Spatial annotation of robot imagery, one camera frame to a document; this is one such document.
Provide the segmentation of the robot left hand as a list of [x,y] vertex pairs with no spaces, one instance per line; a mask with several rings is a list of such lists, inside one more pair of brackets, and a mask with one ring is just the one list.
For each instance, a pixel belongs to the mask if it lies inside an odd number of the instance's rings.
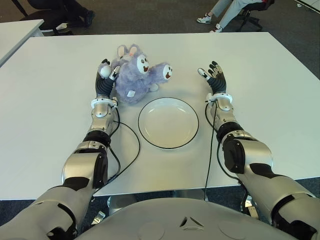
[[105,96],[110,98],[113,86],[119,75],[120,66],[111,67],[110,61],[104,59],[97,68],[95,91],[96,96]]

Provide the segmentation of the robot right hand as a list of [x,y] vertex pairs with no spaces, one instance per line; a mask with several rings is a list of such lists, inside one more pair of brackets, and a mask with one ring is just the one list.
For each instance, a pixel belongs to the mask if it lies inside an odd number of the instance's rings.
[[207,71],[203,68],[198,68],[197,72],[208,83],[213,94],[226,93],[226,79],[222,68],[217,62],[212,61]]

